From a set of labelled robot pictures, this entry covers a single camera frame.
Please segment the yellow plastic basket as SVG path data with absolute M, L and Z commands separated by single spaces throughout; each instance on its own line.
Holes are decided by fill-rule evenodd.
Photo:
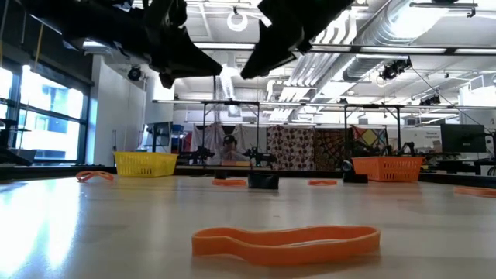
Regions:
M 117 174 L 122 177 L 171 176 L 177 154 L 149 152 L 114 152 Z

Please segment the orange mandala hanging cloth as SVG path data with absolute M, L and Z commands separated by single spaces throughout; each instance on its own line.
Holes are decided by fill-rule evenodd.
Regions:
M 317 171 L 340 170 L 346 158 L 345 139 L 350 129 L 316 129 L 314 161 Z

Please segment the black metal station frame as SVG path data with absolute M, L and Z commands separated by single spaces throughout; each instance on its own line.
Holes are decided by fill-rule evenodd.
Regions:
M 344 129 L 345 129 L 345 152 L 346 157 L 351 158 L 353 155 L 353 143 L 349 141 L 348 136 L 352 136 L 353 133 L 348 131 L 348 108 L 359 108 L 359 109 L 384 109 L 388 111 L 389 109 L 395 109 L 396 113 L 391 113 L 397 120 L 397 140 L 398 144 L 401 143 L 401 109 L 404 108 L 403 105 L 386 105 L 386 104 L 345 104 L 343 105 L 344 112 Z
M 214 100 L 202 102 L 200 143 L 195 150 L 204 165 L 223 167 L 259 167 L 260 103 L 255 101 Z M 239 116 L 233 122 L 221 120 L 222 109 L 241 113 L 248 109 L 253 119 L 246 122 Z

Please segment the black metal table frame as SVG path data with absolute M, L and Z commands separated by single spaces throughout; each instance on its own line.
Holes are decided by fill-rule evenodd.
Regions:
M 53 177 L 75 176 L 80 171 L 106 171 L 117 174 L 115 167 L 104 166 L 35 166 L 35 167 L 0 167 L 0 181 L 5 180 L 28 180 Z M 179 166 L 174 170 L 174 175 L 179 176 L 202 176 L 214 174 L 214 167 L 186 167 Z M 261 174 L 276 174 L 285 178 L 342 178 L 342 172 L 338 170 L 265 170 L 263 168 L 249 169 L 245 167 L 234 167 L 225 169 L 230 176 L 242 177 L 249 172 Z M 452 184 L 469 187 L 494 188 L 496 189 L 496 177 L 462 175 L 462 174 L 429 174 L 421 173 L 418 181 L 435 184 Z

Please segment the dark background desk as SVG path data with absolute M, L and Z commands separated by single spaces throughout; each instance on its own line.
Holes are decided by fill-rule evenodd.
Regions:
M 489 167 L 487 175 L 496 175 L 496 158 L 469 158 L 461 153 L 425 153 L 422 169 L 424 171 L 444 171 L 447 174 L 482 175 L 483 167 Z

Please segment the multicolour hanging cloth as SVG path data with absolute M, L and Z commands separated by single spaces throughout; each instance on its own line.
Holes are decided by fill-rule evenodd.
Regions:
M 353 142 L 361 143 L 364 146 L 368 146 L 372 148 L 384 147 L 389 143 L 388 133 L 385 128 L 371 129 L 371 128 L 362 128 L 358 126 L 353 126 L 352 133 L 353 133 Z

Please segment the black screen on cart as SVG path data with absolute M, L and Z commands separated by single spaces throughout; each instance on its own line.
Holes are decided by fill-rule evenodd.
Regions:
M 169 153 L 171 151 L 172 122 L 146 124 L 143 132 L 143 147 L 149 152 Z

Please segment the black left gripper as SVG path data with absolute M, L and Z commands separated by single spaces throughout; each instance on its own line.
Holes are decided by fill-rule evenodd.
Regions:
M 172 88 L 174 76 L 220 74 L 222 66 L 196 47 L 181 27 L 187 19 L 183 0 L 143 0 L 143 10 L 150 68 L 159 73 L 164 88 Z

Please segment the person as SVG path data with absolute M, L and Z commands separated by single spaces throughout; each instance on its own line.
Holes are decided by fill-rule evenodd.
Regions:
M 222 162 L 250 162 L 248 156 L 243 155 L 237 149 L 237 140 L 233 135 L 225 135 L 222 148 L 216 154 L 219 163 Z

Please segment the white ceiling duct bundle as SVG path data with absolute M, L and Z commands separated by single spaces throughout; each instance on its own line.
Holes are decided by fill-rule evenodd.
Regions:
M 313 44 L 348 44 L 357 35 L 356 18 L 346 10 L 332 21 L 313 40 Z M 307 53 L 298 58 L 298 62 L 289 77 L 287 85 L 293 87 L 312 87 L 325 75 L 330 65 L 337 58 L 331 53 Z

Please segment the large round ceiling duct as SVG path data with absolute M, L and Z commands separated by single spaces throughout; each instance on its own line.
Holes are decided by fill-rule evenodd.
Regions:
M 353 41 L 354 45 L 392 46 L 410 45 L 427 33 L 446 13 L 443 8 L 418 8 L 412 2 L 428 0 L 391 0 Z M 358 81 L 370 73 L 384 58 L 342 55 L 347 68 L 344 81 Z

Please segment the dark window-side equipment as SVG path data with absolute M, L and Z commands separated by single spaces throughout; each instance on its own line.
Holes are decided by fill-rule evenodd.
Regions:
M 11 132 L 17 131 L 18 122 L 11 119 L 0 119 L 0 164 L 14 164 L 31 166 L 34 162 L 36 151 L 10 147 Z

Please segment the black background monitor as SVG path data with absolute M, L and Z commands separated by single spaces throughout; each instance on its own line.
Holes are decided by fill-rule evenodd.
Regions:
M 484 153 L 486 132 L 482 125 L 441 124 L 441 144 L 444 153 Z

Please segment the white hanging cloth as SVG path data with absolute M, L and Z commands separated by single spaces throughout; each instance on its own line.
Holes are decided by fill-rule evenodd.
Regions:
M 194 126 L 191 138 L 191 150 L 196 151 L 199 146 L 210 149 L 215 155 L 206 160 L 207 165 L 222 165 L 216 159 L 216 154 L 222 148 L 222 141 L 225 135 L 233 135 L 237 140 L 237 149 L 240 153 L 248 156 L 255 149 L 259 153 L 267 152 L 267 128 L 247 125 L 224 126 L 220 122 L 214 122 L 207 126 Z

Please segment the small black block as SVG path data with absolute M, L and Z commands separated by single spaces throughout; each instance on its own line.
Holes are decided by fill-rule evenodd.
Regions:
M 276 174 L 250 173 L 248 174 L 249 188 L 263 190 L 278 190 L 279 176 Z

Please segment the blue storage bin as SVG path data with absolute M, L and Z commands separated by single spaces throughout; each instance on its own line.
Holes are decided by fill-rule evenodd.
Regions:
M 179 124 L 173 124 L 170 135 L 170 139 L 171 139 L 170 150 L 172 153 L 181 152 L 183 138 L 184 138 L 184 127 Z

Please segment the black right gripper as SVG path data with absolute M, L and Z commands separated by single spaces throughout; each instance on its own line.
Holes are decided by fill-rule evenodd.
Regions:
M 267 76 L 296 59 L 293 50 L 307 53 L 311 40 L 346 11 L 354 0 L 262 0 L 258 9 L 270 20 L 259 20 L 259 41 L 240 75 L 243 79 Z

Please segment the orange plastic basket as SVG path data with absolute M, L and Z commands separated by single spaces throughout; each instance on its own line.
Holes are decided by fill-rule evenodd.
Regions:
M 423 157 L 353 157 L 357 174 L 366 174 L 370 181 L 416 182 Z

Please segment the large framed window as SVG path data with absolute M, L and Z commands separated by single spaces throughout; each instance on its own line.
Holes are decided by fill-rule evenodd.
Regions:
M 86 159 L 91 86 L 43 62 L 0 61 L 0 146 L 35 164 Z

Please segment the brown patterned hanging cloth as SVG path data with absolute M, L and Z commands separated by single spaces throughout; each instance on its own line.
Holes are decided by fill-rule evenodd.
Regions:
M 270 126 L 267 128 L 267 152 L 274 155 L 275 170 L 313 171 L 314 162 L 313 128 Z

